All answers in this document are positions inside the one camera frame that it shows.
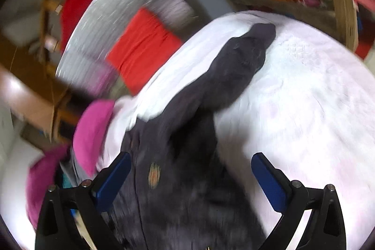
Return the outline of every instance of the black garment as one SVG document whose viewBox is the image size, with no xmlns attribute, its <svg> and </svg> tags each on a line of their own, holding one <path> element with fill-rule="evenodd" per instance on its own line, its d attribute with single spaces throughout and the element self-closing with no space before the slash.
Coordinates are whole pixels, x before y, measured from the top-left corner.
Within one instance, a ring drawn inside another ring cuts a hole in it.
<svg viewBox="0 0 375 250">
<path fill-rule="evenodd" d="M 213 112 L 239 97 L 274 38 L 271 24 L 231 38 L 158 117 L 138 119 L 126 132 L 121 150 L 133 165 L 110 213 L 126 248 L 242 250 L 264 241 L 243 190 L 218 158 Z"/>
</svg>

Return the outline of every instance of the magenta fabric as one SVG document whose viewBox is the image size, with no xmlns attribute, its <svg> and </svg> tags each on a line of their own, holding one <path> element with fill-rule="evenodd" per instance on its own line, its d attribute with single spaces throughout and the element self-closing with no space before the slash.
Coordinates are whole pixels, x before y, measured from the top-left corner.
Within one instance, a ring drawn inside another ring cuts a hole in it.
<svg viewBox="0 0 375 250">
<path fill-rule="evenodd" d="M 60 160 L 68 153 L 68 146 L 61 145 L 45 155 L 33 164 L 29 169 L 26 180 L 26 213 L 31 224 L 36 229 L 39 213 L 42 208 L 44 195 L 50 184 L 54 184 L 56 169 Z"/>
<path fill-rule="evenodd" d="M 102 143 L 111 119 L 114 100 L 96 100 L 79 119 L 73 137 L 73 150 L 82 169 L 93 176 L 102 153 Z"/>
</svg>

